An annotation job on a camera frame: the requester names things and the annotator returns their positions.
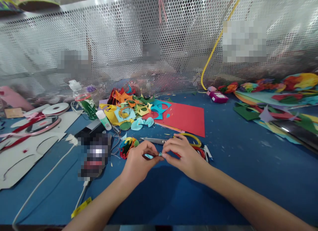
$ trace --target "yellow scissors handle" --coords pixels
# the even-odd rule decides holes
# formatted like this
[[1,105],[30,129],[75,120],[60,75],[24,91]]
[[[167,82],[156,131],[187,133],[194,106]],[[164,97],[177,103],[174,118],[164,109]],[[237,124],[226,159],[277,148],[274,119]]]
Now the yellow scissors handle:
[[191,146],[193,146],[193,147],[201,147],[202,146],[201,141],[196,136],[189,134],[189,133],[180,133],[180,135],[183,135],[185,137],[191,137],[198,143],[198,144],[191,144],[190,143]]

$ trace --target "hand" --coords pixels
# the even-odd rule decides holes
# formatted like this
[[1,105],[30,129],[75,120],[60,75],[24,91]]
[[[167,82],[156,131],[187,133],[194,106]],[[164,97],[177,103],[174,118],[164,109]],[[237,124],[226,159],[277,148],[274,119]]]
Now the hand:
[[[144,156],[145,154],[152,155],[154,158],[150,160]],[[137,147],[130,149],[121,177],[136,187],[146,178],[148,171],[163,160],[151,142],[143,141]]]
[[[194,150],[185,136],[180,134],[174,135],[176,138],[170,138],[163,145],[162,156],[169,164],[183,171],[188,177],[202,183],[205,176],[204,167],[208,163]],[[170,156],[167,154],[169,151],[177,153],[181,158],[177,159]]]

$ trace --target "scissors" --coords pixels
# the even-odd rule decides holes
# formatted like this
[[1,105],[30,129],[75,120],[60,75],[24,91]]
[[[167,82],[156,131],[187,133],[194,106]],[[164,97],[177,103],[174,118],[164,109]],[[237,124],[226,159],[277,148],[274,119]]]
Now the scissors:
[[[193,138],[198,144],[191,144],[190,143],[190,145],[201,155],[201,157],[203,157],[205,160],[207,160],[204,150],[200,148],[202,146],[202,143],[196,136],[189,134],[189,133],[180,133],[180,135]],[[167,139],[160,139],[160,138],[140,138],[140,139],[150,141],[150,142],[156,143],[156,144],[161,144],[161,145],[165,144],[167,141]]]

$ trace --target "bottle cap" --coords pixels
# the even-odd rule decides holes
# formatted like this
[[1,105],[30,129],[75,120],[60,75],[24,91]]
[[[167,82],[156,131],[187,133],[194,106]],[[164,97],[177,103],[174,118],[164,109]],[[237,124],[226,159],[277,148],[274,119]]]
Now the bottle cap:
[[93,93],[93,92],[96,90],[96,88],[95,88],[95,86],[90,85],[90,86],[87,86],[87,87],[86,87],[86,90],[87,90],[87,92],[89,92],[89,93]]
[[69,87],[71,88],[71,90],[78,90],[82,88],[80,83],[77,82],[76,80],[70,80],[69,83],[70,83]]
[[99,119],[104,119],[104,118],[106,117],[106,114],[105,114],[104,111],[102,111],[102,110],[98,110],[98,111],[96,112],[96,115],[97,115],[97,117],[98,117]]

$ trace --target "brown tag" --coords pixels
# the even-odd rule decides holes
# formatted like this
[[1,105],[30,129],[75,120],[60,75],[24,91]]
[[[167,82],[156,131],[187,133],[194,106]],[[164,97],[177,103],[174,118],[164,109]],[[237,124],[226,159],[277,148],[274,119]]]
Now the brown tag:
[[4,112],[7,118],[23,117],[23,112],[21,108],[5,109]]

